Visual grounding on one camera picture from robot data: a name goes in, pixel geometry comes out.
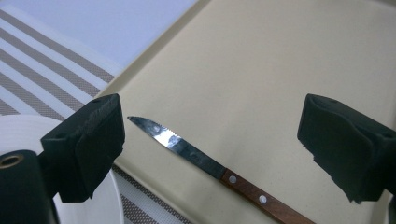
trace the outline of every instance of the knife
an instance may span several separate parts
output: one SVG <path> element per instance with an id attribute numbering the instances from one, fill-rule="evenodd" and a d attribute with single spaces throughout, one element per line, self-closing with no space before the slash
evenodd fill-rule
<path id="1" fill-rule="evenodd" d="M 221 184 L 245 197 L 277 222 L 287 224 L 314 223 L 264 190 L 248 182 L 242 176 L 211 159 L 204 152 L 161 124 L 140 117 L 131 116 L 128 119 L 161 145 L 215 177 Z"/>

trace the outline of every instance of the beige surface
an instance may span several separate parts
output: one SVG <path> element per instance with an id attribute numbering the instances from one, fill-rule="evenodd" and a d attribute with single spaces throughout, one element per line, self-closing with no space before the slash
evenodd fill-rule
<path id="1" fill-rule="evenodd" d="M 373 210 L 379 223 L 386 204 L 350 203 L 296 135 L 309 92 L 393 126 L 396 8 L 369 0 L 200 5 L 103 94 L 118 92 L 124 117 L 160 122 L 317 223 L 370 223 Z M 191 221 L 272 223 L 127 119 L 125 130 L 117 164 Z"/>

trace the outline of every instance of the white stripe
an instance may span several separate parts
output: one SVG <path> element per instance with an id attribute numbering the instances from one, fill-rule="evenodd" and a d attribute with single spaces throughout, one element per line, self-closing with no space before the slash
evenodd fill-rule
<path id="1" fill-rule="evenodd" d="M 52 94 L 35 84 L 32 80 L 14 70 L 8 64 L 0 61 L 0 70 L 3 74 L 22 86 L 24 89 L 32 93 L 35 97 L 40 99 L 44 104 L 48 105 L 62 117 L 67 118 L 74 113 L 74 110 L 62 103 Z"/>
<path id="2" fill-rule="evenodd" d="M 8 44 L 8 42 L 6 42 L 5 40 L 0 39 L 0 46 L 3 51 L 7 52 L 12 57 L 18 59 L 20 62 L 32 68 L 32 70 L 36 71 L 39 75 L 45 77 L 83 104 L 87 104 L 92 99 L 92 97 L 87 92 L 82 91 L 64 77 L 59 76 L 57 73 L 48 69 L 48 67 L 44 66 L 42 63 L 39 63 L 38 61 L 32 59 L 31 57 L 20 51 L 19 49 L 16 49 L 14 46 Z"/>
<path id="3" fill-rule="evenodd" d="M 20 114 L 39 115 L 37 111 L 26 104 L 23 100 L 18 98 L 18 96 L 14 95 L 12 92 L 8 91 L 2 86 L 0 86 L 0 99 L 14 108 Z"/>
<path id="4" fill-rule="evenodd" d="M 109 74 L 113 76 L 117 76 L 118 74 L 120 74 L 120 72 L 122 72 L 123 66 L 121 66 L 119 63 L 116 63 L 108 59 L 104 55 L 101 55 L 100 53 L 96 52 L 94 49 L 90 49 L 89 47 L 87 47 L 86 45 L 75 39 L 71 39 L 65 35 L 60 34 L 59 32 L 43 24 L 41 21 L 28 15 L 26 12 L 18 8 L 15 8 L 12 5 L 6 5 L 2 7 L 2 9 L 8 14 L 17 18 L 18 20 L 28 24 L 29 26 L 31 26 L 41 34 L 49 37 L 52 40 L 56 40 L 56 42 L 58 42 L 59 44 L 73 50 L 75 53 L 88 59 L 92 63 L 100 64 L 100 67 L 106 70 Z"/>
<path id="5" fill-rule="evenodd" d="M 182 222 L 178 218 L 170 214 L 159 204 L 155 203 L 146 194 L 130 184 L 119 174 L 114 173 L 114 176 L 117 179 L 120 193 L 132 203 L 134 203 L 136 206 L 138 206 L 140 209 L 142 209 L 146 214 L 156 220 L 158 223 L 182 224 Z"/>
<path id="6" fill-rule="evenodd" d="M 36 41 L 34 38 L 30 37 L 26 33 L 18 30 L 11 24 L 6 21 L 0 20 L 1 27 L 9 32 L 10 34 L 16 36 L 19 40 L 24 42 L 25 44 L 29 45 L 33 49 L 36 49 L 40 53 L 46 55 L 47 57 L 51 58 L 56 63 L 62 65 L 63 67 L 69 69 L 82 79 L 86 80 L 87 82 L 91 83 L 94 87 L 101 90 L 104 88 L 107 83 L 103 81 L 98 76 L 92 74 L 91 72 L 85 70 L 83 67 L 79 66 L 78 64 L 70 61 L 69 59 L 65 58 L 62 54 L 54 51 L 53 49 L 48 48 L 47 46 L 41 44 L 40 42 Z"/>

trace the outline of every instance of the knife handle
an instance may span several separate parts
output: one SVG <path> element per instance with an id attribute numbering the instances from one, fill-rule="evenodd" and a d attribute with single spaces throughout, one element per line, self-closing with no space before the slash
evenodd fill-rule
<path id="1" fill-rule="evenodd" d="M 229 169 L 226 169 L 220 182 L 248 199 L 279 223 L 315 223 Z"/>

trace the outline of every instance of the grey stripe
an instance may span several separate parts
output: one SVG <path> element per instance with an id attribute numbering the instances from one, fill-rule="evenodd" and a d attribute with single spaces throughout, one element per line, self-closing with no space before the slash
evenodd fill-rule
<path id="1" fill-rule="evenodd" d="M 15 83 L 13 80 L 9 79 L 2 73 L 0 73 L 0 83 L 4 88 L 12 92 L 14 95 L 18 96 L 18 98 L 23 100 L 26 104 L 32 107 L 40 115 L 58 120 L 64 120 L 64 117 L 58 114 L 55 110 L 50 108 L 40 99 L 35 97 L 32 93 L 30 93 L 22 86 L 18 85 L 18 83 Z"/>
<path id="2" fill-rule="evenodd" d="M 7 21 L 8 23 L 12 24 L 16 28 L 20 29 L 27 35 L 31 36 L 32 38 L 36 39 L 38 42 L 42 43 L 43 45 L 57 51 L 58 53 L 62 54 L 64 57 L 69 59 L 70 61 L 80 65 L 85 70 L 91 72 L 92 74 L 98 76 L 105 82 L 110 82 L 114 77 L 111 76 L 107 71 L 98 67 L 96 64 L 88 61 L 84 57 L 76 54 L 74 51 L 58 44 L 57 42 L 49 39 L 48 37 L 42 35 L 37 30 L 33 29 L 32 27 L 26 25 L 22 21 L 19 21 L 17 18 L 7 14 L 5 11 L 0 10 L 0 18 Z"/>
<path id="3" fill-rule="evenodd" d="M 0 115 L 12 115 L 19 114 L 14 108 L 6 104 L 2 99 L 0 99 Z"/>
<path id="4" fill-rule="evenodd" d="M 134 224 L 158 224 L 154 218 L 145 213 L 138 206 L 129 201 L 121 194 L 122 207 L 124 216 L 127 217 Z"/>
<path id="5" fill-rule="evenodd" d="M 62 101 L 65 105 L 72 108 L 74 111 L 77 111 L 84 106 L 82 102 L 78 101 L 72 95 L 59 88 L 57 85 L 55 85 L 45 77 L 40 76 L 35 70 L 21 63 L 2 49 L 0 49 L 0 60 L 17 70 L 19 73 L 31 79 L 33 82 L 35 82 L 35 84 L 41 86 L 43 89 L 51 93 L 53 96 Z"/>
<path id="6" fill-rule="evenodd" d="M 99 90 L 96 87 L 94 87 L 91 83 L 85 81 L 84 79 L 82 79 L 81 77 L 70 71 L 69 69 L 65 68 L 64 66 L 56 63 L 55 61 L 53 61 L 51 58 L 47 57 L 43 53 L 23 43 L 17 37 L 11 35 L 2 28 L 0 28 L 0 37 L 6 40 L 9 44 L 13 45 L 15 48 L 29 55 L 31 58 L 34 58 L 36 61 L 47 66 L 50 70 L 54 71 L 55 73 L 61 75 L 65 79 L 69 80 L 79 89 L 87 92 L 90 96 L 93 97 L 99 92 Z"/>

